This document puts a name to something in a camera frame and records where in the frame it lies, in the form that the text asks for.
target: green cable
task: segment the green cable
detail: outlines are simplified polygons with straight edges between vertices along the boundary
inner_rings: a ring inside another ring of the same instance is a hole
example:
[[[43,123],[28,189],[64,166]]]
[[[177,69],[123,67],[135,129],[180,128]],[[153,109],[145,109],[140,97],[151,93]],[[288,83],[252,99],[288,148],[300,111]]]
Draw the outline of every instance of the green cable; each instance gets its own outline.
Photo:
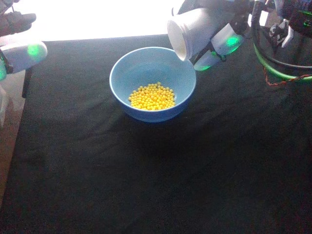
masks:
[[[277,76],[278,78],[281,78],[282,80],[291,80],[294,79],[296,77],[294,76],[290,76],[290,75],[286,75],[284,73],[279,72],[278,70],[272,68],[265,60],[264,58],[260,55],[259,51],[257,50],[256,46],[253,45],[255,53],[257,54],[257,57],[260,61],[260,63],[273,75]],[[304,82],[311,82],[312,81],[312,76],[311,77],[304,77],[301,80],[298,81],[304,81]]]

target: white cup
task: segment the white cup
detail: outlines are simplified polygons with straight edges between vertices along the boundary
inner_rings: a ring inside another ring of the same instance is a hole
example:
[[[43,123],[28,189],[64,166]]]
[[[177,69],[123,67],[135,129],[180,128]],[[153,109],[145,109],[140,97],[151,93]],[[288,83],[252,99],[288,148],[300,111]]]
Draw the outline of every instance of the white cup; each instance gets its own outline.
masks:
[[[176,55],[185,61],[205,48],[216,29],[224,23],[220,19],[220,12],[208,8],[198,8],[172,17],[167,30]]]

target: black fabric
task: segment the black fabric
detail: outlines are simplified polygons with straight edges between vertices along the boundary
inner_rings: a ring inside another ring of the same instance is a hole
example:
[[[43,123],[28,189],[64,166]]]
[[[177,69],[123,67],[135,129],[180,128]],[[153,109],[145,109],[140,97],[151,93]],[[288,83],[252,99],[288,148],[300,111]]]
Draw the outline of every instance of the black fabric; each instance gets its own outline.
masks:
[[[311,233],[311,85],[267,86],[251,41],[198,73],[189,107],[158,124],[124,114],[109,73],[134,49],[170,48],[166,35],[46,45],[2,233]]]

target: pile of yellow beads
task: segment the pile of yellow beads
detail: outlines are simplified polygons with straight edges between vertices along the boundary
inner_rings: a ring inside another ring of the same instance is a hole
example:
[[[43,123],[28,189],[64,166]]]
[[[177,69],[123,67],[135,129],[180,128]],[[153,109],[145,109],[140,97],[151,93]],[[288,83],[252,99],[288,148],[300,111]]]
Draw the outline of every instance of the pile of yellow beads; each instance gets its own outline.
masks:
[[[141,110],[164,110],[175,106],[175,94],[172,89],[157,82],[134,90],[129,96],[129,101],[131,106]]]

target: cable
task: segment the cable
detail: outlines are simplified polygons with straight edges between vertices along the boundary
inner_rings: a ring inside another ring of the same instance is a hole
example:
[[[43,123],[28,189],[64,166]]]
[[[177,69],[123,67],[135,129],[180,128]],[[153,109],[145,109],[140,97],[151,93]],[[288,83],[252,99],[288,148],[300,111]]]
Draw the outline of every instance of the cable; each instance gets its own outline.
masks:
[[[290,76],[290,75],[287,75],[287,74],[284,74],[274,68],[272,68],[265,60],[264,58],[262,57],[262,55],[259,53],[258,49],[256,48],[255,45],[254,46],[254,50],[255,50],[255,53],[260,61],[260,63],[270,72],[272,73],[273,75],[275,75],[276,77],[279,77],[283,80],[286,80],[286,81],[292,81],[294,79],[298,79],[298,77],[294,77],[294,76]],[[306,77],[307,75],[303,75],[300,77],[300,81],[305,81],[305,82],[311,82],[312,81],[312,75],[308,75],[308,77]]]
[[[293,65],[289,63],[284,63],[281,61],[278,61],[271,56],[266,55],[264,50],[261,48],[260,43],[259,43],[259,19],[261,15],[261,11],[263,8],[264,3],[260,1],[255,1],[254,2],[254,7],[253,7],[253,14],[252,14],[252,37],[253,37],[253,42],[254,46],[257,48],[259,54],[266,58],[268,61],[275,63],[278,66],[286,67],[286,68],[291,68],[291,69],[296,69],[296,70],[312,70],[312,66],[300,66],[300,65]]]

